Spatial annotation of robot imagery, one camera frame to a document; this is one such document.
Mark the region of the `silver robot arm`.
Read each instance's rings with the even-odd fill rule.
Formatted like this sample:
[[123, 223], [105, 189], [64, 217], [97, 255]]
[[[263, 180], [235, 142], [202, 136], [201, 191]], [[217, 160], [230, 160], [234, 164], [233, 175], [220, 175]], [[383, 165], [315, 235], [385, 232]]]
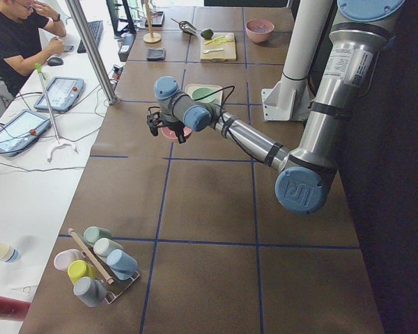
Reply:
[[296, 214], [319, 210], [337, 171], [336, 151], [345, 123], [375, 55], [394, 37], [402, 1], [301, 1], [281, 79], [262, 90], [266, 120], [303, 120], [300, 144], [286, 149], [224, 110], [182, 91], [170, 76], [154, 84], [158, 110], [149, 112], [153, 135], [206, 127], [232, 140], [248, 155], [279, 172], [274, 192]]

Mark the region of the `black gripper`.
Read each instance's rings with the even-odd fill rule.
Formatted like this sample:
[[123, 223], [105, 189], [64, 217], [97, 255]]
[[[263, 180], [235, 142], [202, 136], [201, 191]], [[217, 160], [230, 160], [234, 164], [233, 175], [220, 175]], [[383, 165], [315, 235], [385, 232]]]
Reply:
[[158, 136], [159, 128], [168, 127], [173, 130], [179, 143], [185, 143], [183, 123], [176, 117], [164, 113], [158, 106], [148, 107], [146, 123], [153, 136]]

